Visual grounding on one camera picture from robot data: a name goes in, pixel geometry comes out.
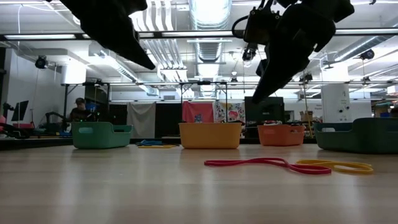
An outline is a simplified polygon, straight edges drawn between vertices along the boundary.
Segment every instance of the yellow rubber band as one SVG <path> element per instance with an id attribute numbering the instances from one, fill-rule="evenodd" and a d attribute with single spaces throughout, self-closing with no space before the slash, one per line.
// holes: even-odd
<path id="1" fill-rule="evenodd" d="M 373 168 L 371 164 L 363 164 L 360 162 L 339 162 L 319 159 L 302 159 L 297 161 L 296 164 L 322 166 L 331 168 L 332 170 L 337 172 L 343 172 L 347 174 L 373 174 Z M 354 169 L 344 169 L 337 166 L 349 167 Z"/>

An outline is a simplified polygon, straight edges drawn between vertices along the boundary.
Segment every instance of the orange bin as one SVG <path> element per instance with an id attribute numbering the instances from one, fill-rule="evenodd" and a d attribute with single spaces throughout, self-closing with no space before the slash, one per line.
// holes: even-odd
<path id="1" fill-rule="evenodd" d="M 185 149 L 236 149 L 241 123 L 180 123 L 181 145 Z"/>
<path id="2" fill-rule="evenodd" d="M 298 146 L 304 140 L 304 126 L 259 125 L 258 131 L 263 146 Z"/>

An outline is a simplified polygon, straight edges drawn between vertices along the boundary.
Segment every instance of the desk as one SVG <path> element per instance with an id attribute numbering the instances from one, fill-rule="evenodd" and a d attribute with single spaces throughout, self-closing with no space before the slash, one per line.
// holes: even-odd
<path id="1" fill-rule="evenodd" d="M 207 159 L 365 162 L 374 175 L 304 175 Z M 397 156 L 297 147 L 0 151 L 0 223 L 398 223 Z"/>

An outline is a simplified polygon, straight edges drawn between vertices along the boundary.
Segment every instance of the green bin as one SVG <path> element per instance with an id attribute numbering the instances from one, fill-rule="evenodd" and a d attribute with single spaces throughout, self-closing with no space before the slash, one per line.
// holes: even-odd
<path id="1" fill-rule="evenodd" d="M 398 118 L 359 118 L 353 123 L 314 123 L 321 149 L 398 154 Z"/>
<path id="2" fill-rule="evenodd" d="M 130 144 L 132 126 L 109 122 L 72 123 L 73 145 L 78 149 L 110 149 Z"/>

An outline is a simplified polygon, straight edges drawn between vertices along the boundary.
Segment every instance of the computer monitor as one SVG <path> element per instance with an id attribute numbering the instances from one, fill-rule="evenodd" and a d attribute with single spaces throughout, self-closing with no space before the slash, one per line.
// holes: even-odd
<path id="1" fill-rule="evenodd" d="M 17 103 L 11 121 L 23 121 L 29 100 Z"/>
<path id="2" fill-rule="evenodd" d="M 267 97 L 260 103 L 254 104 L 252 97 L 244 98 L 246 111 L 246 127 L 273 120 L 285 122 L 285 104 L 283 97 Z"/>

